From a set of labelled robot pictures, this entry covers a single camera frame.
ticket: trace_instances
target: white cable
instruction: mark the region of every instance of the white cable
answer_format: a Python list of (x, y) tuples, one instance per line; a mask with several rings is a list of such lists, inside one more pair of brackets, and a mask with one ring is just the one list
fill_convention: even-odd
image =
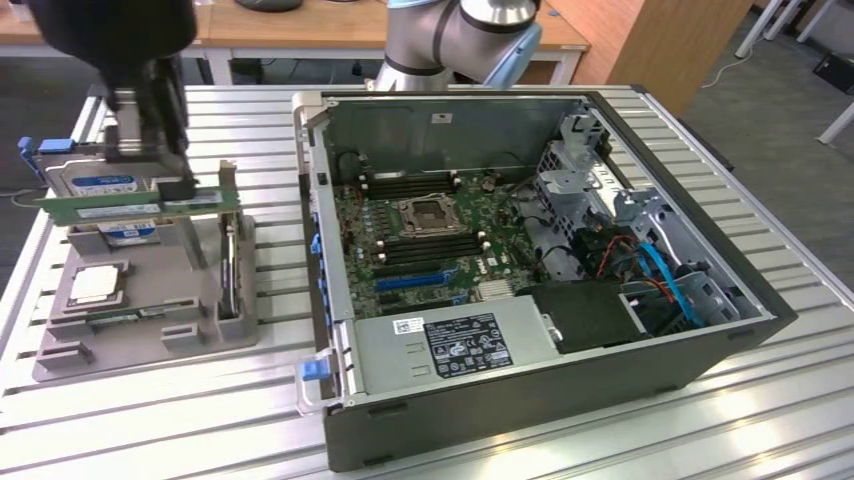
[(706, 85), (704, 85), (700, 88), (714, 87), (717, 85), (718, 81), (721, 80), (721, 74), (724, 73), (724, 70), (726, 70), (730, 67), (734, 67), (736, 65), (741, 65), (748, 60), (750, 60), (750, 57), (753, 57), (753, 45), (750, 46), (750, 49), (748, 50), (748, 56), (745, 58), (742, 58), (738, 62), (733, 62), (729, 65), (725, 65), (724, 67), (721, 67), (721, 70), (718, 70), (718, 73), (716, 74), (716, 79), (713, 80), (713, 82), (708, 83)]

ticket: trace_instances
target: blue label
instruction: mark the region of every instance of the blue label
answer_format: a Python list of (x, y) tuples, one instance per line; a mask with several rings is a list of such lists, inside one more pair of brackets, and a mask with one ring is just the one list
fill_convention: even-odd
[(77, 187), (98, 187), (102, 185), (125, 185), (134, 183), (134, 177), (130, 175), (106, 175), (103, 177), (79, 177), (71, 183)]

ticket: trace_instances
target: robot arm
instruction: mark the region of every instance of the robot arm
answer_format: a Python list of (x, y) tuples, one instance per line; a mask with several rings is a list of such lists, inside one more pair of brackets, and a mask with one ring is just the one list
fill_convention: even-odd
[(540, 0), (389, 0), (375, 90), (443, 90), (452, 71), (506, 89), (540, 44)]
[(93, 65), (107, 86), (118, 122), (105, 132), (107, 162), (158, 164), (162, 198), (193, 198), (175, 57), (197, 36), (193, 0), (30, 0), (30, 8), (47, 43)]

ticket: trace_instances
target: blue pcie slot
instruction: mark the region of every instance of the blue pcie slot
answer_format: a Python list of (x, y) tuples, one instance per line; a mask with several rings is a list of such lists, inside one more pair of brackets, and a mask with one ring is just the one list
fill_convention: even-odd
[(401, 288), (413, 288), (413, 287), (426, 287), (430, 285), (447, 285), (452, 281), (452, 277), (457, 273), (454, 270), (445, 270), (439, 273), (433, 273), (430, 275), (417, 275), (414, 277), (405, 278), (385, 278), (378, 280), (374, 284), (374, 289), (378, 292), (387, 292), (389, 290), (397, 290)]

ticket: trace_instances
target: motherboard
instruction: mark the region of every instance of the motherboard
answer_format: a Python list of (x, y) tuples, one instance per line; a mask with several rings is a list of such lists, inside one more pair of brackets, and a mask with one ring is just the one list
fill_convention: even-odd
[(522, 184), (443, 172), (337, 187), (355, 318), (513, 296), (545, 282), (521, 216)]

